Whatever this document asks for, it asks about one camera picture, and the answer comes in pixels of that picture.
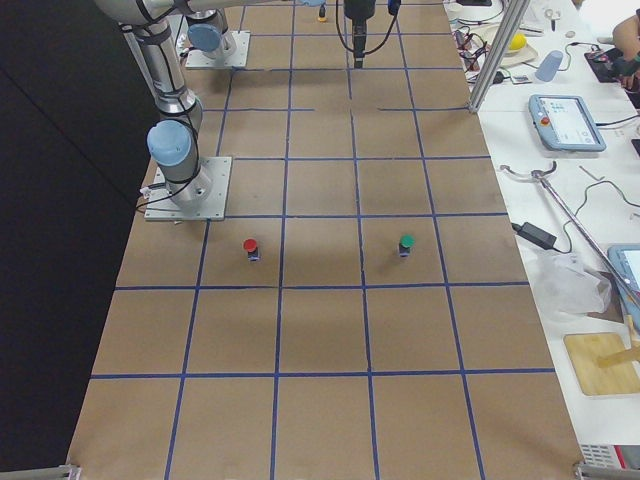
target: blue plastic lid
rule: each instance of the blue plastic lid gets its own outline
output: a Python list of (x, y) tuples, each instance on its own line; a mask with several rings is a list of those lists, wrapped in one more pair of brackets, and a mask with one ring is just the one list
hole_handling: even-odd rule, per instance
[(189, 129), (175, 120), (163, 120), (147, 134), (149, 152), (164, 167), (182, 162), (191, 150), (192, 141)]
[(220, 46), (222, 35), (213, 25), (196, 23), (189, 27), (189, 41), (198, 50), (213, 52)]

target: checkerboard pattern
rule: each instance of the checkerboard pattern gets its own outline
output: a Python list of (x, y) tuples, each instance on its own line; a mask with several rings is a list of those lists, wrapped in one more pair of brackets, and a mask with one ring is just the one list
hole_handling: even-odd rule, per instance
[(227, 15), (247, 68), (185, 72), (202, 154), (234, 157), (227, 219), (135, 220), (70, 461), (88, 480), (572, 478), (442, 4), (403, 5), (362, 70), (334, 5)]

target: red bottle cap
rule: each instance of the red bottle cap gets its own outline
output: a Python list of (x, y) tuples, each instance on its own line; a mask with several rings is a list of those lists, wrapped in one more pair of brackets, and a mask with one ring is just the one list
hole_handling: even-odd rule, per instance
[(253, 253), (258, 249), (258, 242), (253, 238), (249, 238), (244, 241), (242, 248), (244, 248), (247, 253)]

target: yellow lemon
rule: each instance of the yellow lemon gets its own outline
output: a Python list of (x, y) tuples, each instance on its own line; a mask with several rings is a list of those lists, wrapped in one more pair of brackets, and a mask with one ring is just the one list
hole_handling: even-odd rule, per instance
[(511, 44), (509, 44), (509, 50), (515, 51), (520, 50), (527, 44), (527, 37), (525, 37), (522, 33), (516, 33), (511, 39)]

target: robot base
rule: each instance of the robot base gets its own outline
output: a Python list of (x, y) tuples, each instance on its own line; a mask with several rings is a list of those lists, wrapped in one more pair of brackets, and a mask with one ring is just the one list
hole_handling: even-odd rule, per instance
[[(147, 207), (144, 218), (148, 221), (180, 221), (180, 220), (224, 220), (231, 178), (231, 157), (204, 157), (203, 168), (213, 180), (211, 192), (195, 210), (182, 210), (171, 200), (152, 203)], [(164, 182), (164, 175), (158, 168), (154, 182)], [(159, 200), (167, 196), (164, 188), (151, 191), (149, 201)]]
[(186, 67), (188, 70), (204, 70), (204, 69), (229, 69), (232, 67), (244, 68), (247, 65), (247, 57), (249, 55), (249, 37), (250, 32), (241, 31), (231, 32), (233, 39), (236, 41), (236, 51), (228, 57), (220, 57), (216, 60), (205, 56), (200, 50), (189, 52)]

